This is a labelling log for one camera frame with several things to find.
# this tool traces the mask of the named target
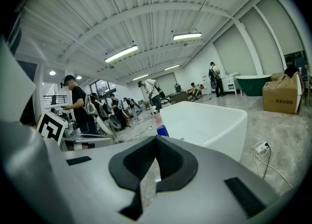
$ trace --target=white cabinet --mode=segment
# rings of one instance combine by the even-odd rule
[[[238,72],[226,75],[221,78],[224,92],[235,92],[235,95],[237,94],[236,90],[238,90],[240,87],[237,79],[235,78],[236,76],[238,76]]]

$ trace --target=fluorescent light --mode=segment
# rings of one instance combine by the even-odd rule
[[[131,47],[129,47],[129,48],[123,50],[123,51],[120,51],[119,53],[113,55],[112,57],[106,59],[105,61],[106,62],[114,61],[115,59],[120,58],[120,57],[122,57],[122,56],[124,56],[124,55],[126,55],[126,54],[128,54],[130,52],[133,52],[133,51],[137,50],[137,49],[138,49],[137,45],[133,45],[133,46],[131,46]]]
[[[177,67],[179,67],[179,66],[180,66],[180,64],[175,65],[175,66],[172,66],[172,67],[169,67],[169,68],[165,68],[165,70],[170,70],[170,69],[173,69],[173,68],[177,68]]]
[[[180,34],[180,35],[174,35],[174,40],[188,39],[188,38],[199,38],[200,36],[201,36],[201,33]]]
[[[148,74],[146,74],[146,75],[144,75],[144,76],[140,76],[140,77],[138,77],[138,78],[133,78],[132,81],[139,80],[139,79],[144,78],[144,77],[147,77],[147,76],[148,76]]]

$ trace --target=freestanding bathtub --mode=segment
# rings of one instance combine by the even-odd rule
[[[271,81],[271,75],[261,76],[237,76],[240,87],[247,96],[262,96],[262,87],[266,82]]]
[[[170,137],[240,160],[247,130],[246,111],[179,102],[161,109],[160,114]]]

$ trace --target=green bathtub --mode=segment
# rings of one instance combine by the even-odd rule
[[[271,75],[237,76],[236,79],[247,96],[255,97],[262,96],[262,87],[271,81]]]

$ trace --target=floor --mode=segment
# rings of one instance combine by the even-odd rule
[[[254,145],[268,142],[272,154],[270,165],[279,171],[292,186],[299,185],[311,163],[312,153],[312,107],[301,106],[297,115],[268,112],[262,110],[262,97],[247,97],[228,94],[216,98],[213,94],[203,96],[198,103],[219,105],[245,110],[248,113],[246,140],[240,163],[257,174],[254,163]],[[149,117],[149,112],[143,111],[140,121],[131,122],[132,127],[117,133],[119,140],[129,141],[134,138],[156,135],[157,126],[161,125],[160,117]],[[259,171],[262,176],[265,165],[259,161]],[[155,160],[145,178],[141,182],[143,210],[156,197],[156,182],[160,180],[159,167]],[[268,168],[265,181],[271,185],[278,195],[290,190],[288,184],[274,170]]]

